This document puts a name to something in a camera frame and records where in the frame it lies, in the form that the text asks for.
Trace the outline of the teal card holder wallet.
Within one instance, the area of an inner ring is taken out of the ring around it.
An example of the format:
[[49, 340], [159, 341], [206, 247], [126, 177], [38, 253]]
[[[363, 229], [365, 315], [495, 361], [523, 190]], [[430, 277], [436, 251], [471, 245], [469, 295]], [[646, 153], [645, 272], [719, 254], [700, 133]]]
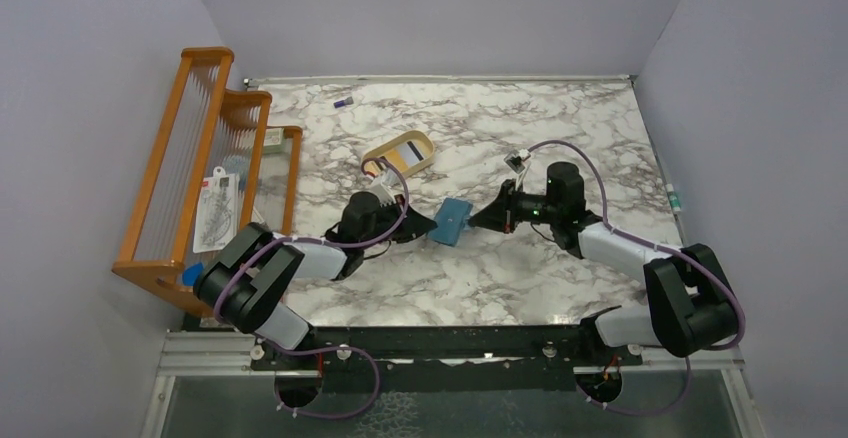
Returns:
[[427, 238], [441, 245], [455, 247], [467, 222], [473, 205], [456, 198], [445, 198], [436, 212], [433, 221], [436, 227], [427, 233]]

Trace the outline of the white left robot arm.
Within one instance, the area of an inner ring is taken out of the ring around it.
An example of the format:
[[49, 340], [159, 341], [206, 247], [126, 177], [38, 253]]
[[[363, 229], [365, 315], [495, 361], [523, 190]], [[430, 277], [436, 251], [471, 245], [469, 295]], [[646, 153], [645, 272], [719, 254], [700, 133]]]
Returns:
[[290, 283], [344, 280], [367, 259], [361, 244], [408, 243], [436, 228], [436, 221], [401, 195], [383, 203], [372, 192], [357, 192], [322, 238], [278, 236], [263, 225], [248, 224], [203, 268], [193, 295], [217, 319], [275, 343], [285, 365], [302, 368], [313, 359], [315, 344], [308, 336], [312, 325], [282, 303]]

